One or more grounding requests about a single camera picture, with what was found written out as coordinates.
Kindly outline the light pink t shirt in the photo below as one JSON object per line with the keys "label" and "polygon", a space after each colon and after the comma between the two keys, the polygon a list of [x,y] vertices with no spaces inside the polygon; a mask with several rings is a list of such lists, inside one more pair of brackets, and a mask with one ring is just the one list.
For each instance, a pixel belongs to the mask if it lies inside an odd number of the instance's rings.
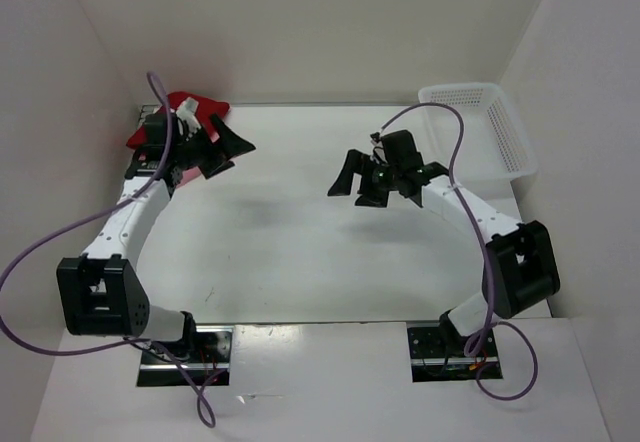
{"label": "light pink t shirt", "polygon": [[176,147],[176,165],[182,171],[181,185],[185,185],[202,175],[199,164],[206,160],[225,160],[222,152],[214,145],[208,132],[199,129],[183,136]]}

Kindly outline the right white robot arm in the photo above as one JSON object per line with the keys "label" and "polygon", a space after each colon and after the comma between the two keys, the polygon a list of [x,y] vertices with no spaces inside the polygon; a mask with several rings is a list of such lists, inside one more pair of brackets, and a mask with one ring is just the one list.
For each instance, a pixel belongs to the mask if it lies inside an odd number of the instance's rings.
{"label": "right white robot arm", "polygon": [[357,206],[383,208],[389,194],[397,192],[461,231],[473,233],[482,256],[481,289],[440,316],[438,339],[450,355],[475,355],[491,324],[511,319],[559,291],[549,232],[538,221],[524,223],[499,212],[454,182],[442,164],[424,165],[419,154],[410,162],[402,172],[399,166],[351,149],[328,195],[350,195],[358,175]]}

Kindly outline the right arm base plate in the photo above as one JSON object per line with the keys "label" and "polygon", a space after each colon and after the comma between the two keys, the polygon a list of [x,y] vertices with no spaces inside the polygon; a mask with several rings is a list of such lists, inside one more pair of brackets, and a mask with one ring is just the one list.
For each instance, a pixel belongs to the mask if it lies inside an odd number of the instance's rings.
{"label": "right arm base plate", "polygon": [[412,380],[419,382],[502,379],[498,350],[490,334],[479,355],[469,358],[446,347],[434,323],[408,324],[406,327]]}

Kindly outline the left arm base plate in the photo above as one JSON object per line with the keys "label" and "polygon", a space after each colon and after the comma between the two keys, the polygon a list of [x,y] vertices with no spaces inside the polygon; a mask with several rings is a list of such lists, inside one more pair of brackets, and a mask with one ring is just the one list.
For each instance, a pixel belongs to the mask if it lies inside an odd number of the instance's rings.
{"label": "left arm base plate", "polygon": [[[197,386],[209,380],[213,386],[227,386],[234,328],[232,326],[198,325],[193,348],[186,352],[176,345],[167,345],[171,354],[180,361],[183,370]],[[187,386],[188,382],[176,365],[162,351],[149,344],[137,343],[140,362],[136,386],[141,388]]]}

